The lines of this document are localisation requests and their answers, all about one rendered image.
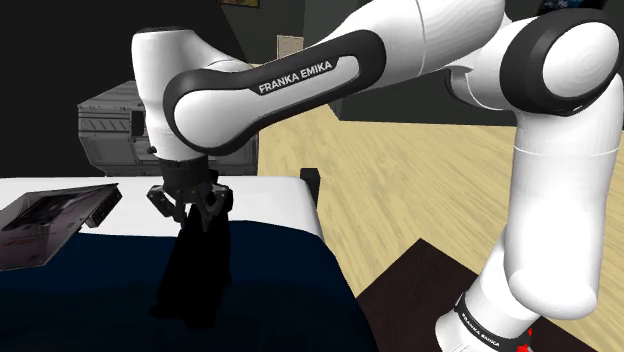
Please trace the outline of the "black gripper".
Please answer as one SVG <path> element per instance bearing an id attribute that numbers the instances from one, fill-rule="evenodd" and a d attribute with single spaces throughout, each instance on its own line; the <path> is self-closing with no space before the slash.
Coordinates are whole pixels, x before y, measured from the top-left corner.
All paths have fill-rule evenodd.
<path id="1" fill-rule="evenodd" d="M 171 217 L 180 225 L 185 224 L 186 209 L 182 201 L 195 202 L 193 190 L 199 193 L 199 212 L 204 231 L 217 230 L 228 222 L 228 213 L 233 206 L 233 192 L 227 185 L 215 184 L 219 173 L 209 165 L 207 157 L 191 160 L 159 160 L 164 184 L 154 185 L 146 196 L 165 217 Z"/>

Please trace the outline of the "black upright object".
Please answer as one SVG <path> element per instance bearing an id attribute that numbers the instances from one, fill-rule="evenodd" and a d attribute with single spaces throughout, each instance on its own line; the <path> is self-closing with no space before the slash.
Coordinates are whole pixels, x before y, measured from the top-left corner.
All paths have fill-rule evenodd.
<path id="1" fill-rule="evenodd" d="M 190 329 L 210 329 L 221 307 L 223 291 L 231 284 L 231 236 L 226 214 L 203 227 L 192 206 L 178 234 L 150 309 L 159 319 L 179 318 Z"/>

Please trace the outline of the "bed with navy blanket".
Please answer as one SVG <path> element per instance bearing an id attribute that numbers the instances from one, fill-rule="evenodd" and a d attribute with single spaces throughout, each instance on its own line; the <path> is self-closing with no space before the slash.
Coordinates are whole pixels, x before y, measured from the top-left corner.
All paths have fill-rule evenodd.
<path id="1" fill-rule="evenodd" d="M 184 227 L 148 200 L 155 178 L 0 179 L 0 210 L 26 192 L 112 183 L 122 199 L 98 227 L 44 266 L 0 272 L 0 352 L 378 352 L 299 178 L 222 178 L 231 284 L 210 329 L 150 312 Z"/>

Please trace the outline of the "grey metal cabinet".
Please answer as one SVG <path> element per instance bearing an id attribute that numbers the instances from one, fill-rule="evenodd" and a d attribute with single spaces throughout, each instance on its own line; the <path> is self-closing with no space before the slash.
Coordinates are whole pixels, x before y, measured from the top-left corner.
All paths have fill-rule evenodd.
<path id="1" fill-rule="evenodd" d="M 78 135 L 86 156 L 107 176 L 159 176 L 148 152 L 145 109 L 128 81 L 78 105 Z"/>

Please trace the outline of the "grey flat box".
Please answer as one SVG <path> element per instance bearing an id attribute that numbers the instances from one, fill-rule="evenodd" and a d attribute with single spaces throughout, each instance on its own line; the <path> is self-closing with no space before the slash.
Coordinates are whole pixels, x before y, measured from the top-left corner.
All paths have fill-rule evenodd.
<path id="1" fill-rule="evenodd" d="M 46 265 L 83 226 L 98 227 L 121 199 L 116 183 L 24 193 L 0 210 L 0 272 Z"/>

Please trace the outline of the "dark brown robot stand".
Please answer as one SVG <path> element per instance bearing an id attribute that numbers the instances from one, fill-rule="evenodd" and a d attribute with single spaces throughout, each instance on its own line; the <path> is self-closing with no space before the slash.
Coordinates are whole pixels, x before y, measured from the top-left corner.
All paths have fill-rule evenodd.
<path id="1" fill-rule="evenodd" d="M 418 240 L 358 296 L 379 352 L 597 352 L 516 300 L 503 258 L 475 275 Z"/>

